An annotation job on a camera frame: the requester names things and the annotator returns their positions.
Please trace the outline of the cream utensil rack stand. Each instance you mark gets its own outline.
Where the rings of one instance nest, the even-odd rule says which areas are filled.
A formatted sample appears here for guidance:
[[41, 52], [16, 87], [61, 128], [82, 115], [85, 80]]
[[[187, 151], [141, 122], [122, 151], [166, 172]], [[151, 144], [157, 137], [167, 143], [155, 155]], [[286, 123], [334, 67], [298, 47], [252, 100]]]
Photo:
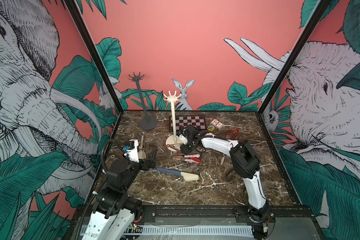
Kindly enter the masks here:
[[169, 102], [171, 105], [171, 114], [172, 114], [172, 126], [173, 126], [173, 135], [168, 137], [166, 140], [166, 145], [167, 144], [180, 144], [182, 145], [183, 142], [181, 141], [181, 139], [177, 136], [177, 130], [176, 130], [176, 124], [175, 124], [175, 117], [176, 117], [176, 113], [175, 113], [175, 103], [180, 99], [181, 94], [179, 94], [177, 96], [177, 92], [175, 91], [174, 94], [172, 94], [170, 91], [168, 92], [168, 95], [164, 94], [164, 100]]

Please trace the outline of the red handled steel tongs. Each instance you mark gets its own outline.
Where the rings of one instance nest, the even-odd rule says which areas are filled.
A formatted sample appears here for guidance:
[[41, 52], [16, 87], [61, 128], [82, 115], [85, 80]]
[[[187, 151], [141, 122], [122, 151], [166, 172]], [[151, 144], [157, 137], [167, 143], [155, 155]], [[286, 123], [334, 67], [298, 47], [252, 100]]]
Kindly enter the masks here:
[[219, 137], [222, 137], [222, 138], [228, 139], [228, 140], [235, 140], [237, 138], [237, 136], [239, 135], [239, 133], [240, 133], [240, 130], [235, 129], [231, 132], [220, 134]]

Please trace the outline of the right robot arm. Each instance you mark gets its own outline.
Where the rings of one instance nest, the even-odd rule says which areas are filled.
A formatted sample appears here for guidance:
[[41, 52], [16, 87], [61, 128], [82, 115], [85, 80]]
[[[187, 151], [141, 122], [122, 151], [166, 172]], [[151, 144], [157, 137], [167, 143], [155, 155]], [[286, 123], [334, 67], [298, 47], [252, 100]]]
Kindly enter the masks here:
[[198, 147], [212, 149], [231, 158], [234, 171], [243, 179], [248, 194], [249, 216], [254, 223], [269, 223], [269, 201], [264, 195], [260, 179], [260, 158], [249, 141], [240, 142], [201, 132], [192, 125], [180, 126], [180, 136], [187, 139], [180, 146], [184, 154]]

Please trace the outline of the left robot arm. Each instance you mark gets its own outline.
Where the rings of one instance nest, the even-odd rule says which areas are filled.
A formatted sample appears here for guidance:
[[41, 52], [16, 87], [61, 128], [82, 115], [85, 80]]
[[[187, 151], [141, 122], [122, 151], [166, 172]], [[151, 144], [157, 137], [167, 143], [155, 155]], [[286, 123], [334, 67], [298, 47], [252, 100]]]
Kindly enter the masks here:
[[157, 151], [138, 163], [127, 157], [115, 160], [106, 171], [104, 185], [87, 204], [78, 222], [76, 240], [120, 240], [135, 220], [143, 217], [143, 203], [128, 195], [128, 189], [141, 171], [156, 167]]

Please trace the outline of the pink tipped steel tongs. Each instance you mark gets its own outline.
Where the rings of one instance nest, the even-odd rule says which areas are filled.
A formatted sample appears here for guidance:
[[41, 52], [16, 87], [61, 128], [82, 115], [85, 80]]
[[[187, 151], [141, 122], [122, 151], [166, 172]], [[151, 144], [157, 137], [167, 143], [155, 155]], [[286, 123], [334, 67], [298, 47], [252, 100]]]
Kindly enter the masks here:
[[194, 154], [194, 155], [181, 155], [181, 156], [173, 156], [173, 160], [179, 160], [179, 161], [185, 161], [189, 163], [200, 163], [200, 154]]

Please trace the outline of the dark grey utensil rack stand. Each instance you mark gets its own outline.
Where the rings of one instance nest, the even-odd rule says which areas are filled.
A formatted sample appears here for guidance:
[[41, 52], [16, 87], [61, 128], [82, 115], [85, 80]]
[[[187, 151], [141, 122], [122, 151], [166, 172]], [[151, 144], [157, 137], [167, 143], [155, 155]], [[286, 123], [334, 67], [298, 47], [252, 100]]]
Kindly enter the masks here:
[[139, 94], [141, 104], [142, 104], [142, 108], [143, 108], [143, 112], [144, 112], [144, 115], [145, 115], [144, 118], [141, 119], [141, 121], [140, 121], [140, 127], [143, 130], [152, 130], [157, 126], [158, 121], [153, 116], [149, 116], [148, 112], [147, 112], [147, 109], [146, 109], [142, 89], [141, 89], [141, 86], [140, 86], [140, 80], [142, 80], [144, 78], [144, 75], [141, 76], [141, 73], [139, 73], [138, 75], [133, 73], [132, 76], [131, 75], [128, 75], [128, 76], [129, 76], [130, 81], [136, 83], [138, 94]]

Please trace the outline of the white tipped steel tongs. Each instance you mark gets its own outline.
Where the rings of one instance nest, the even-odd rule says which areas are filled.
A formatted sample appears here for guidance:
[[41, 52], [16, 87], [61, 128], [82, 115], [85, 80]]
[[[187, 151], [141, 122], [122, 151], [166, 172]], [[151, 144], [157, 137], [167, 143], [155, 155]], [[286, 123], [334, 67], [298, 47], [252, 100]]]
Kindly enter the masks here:
[[224, 163], [224, 161], [225, 161], [225, 156], [226, 156], [226, 155], [223, 155], [223, 156], [222, 156], [221, 161], [220, 161], [220, 166], [223, 165], [223, 163]]

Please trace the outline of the chessboard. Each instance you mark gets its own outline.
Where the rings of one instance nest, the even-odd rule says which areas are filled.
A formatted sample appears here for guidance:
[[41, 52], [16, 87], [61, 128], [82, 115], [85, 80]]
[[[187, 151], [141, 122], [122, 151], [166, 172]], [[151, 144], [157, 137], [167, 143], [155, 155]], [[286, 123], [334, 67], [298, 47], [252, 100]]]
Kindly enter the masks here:
[[207, 124], [204, 116], [176, 116], [175, 117], [176, 130], [180, 129], [180, 126], [184, 128], [188, 125], [192, 125], [197, 130], [206, 130]]

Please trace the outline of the small yellow toy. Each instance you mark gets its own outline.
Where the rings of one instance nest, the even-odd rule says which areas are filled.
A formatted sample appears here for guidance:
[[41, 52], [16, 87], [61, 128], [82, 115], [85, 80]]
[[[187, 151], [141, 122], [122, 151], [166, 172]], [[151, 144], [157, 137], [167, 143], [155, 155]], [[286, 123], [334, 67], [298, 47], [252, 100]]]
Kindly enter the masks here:
[[208, 126], [207, 130], [208, 130], [209, 132], [213, 132], [213, 131], [215, 130], [215, 127], [212, 126], [212, 125], [210, 125], [210, 126]]

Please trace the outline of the playing card box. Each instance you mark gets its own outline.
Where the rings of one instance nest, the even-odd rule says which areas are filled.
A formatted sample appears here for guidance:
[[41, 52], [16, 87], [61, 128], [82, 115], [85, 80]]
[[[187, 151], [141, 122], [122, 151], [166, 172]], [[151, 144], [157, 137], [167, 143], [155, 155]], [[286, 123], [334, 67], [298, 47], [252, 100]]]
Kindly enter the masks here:
[[214, 126], [217, 129], [219, 129], [219, 130], [222, 129], [225, 126], [222, 122], [218, 121], [217, 119], [213, 119], [211, 121], [211, 125]]

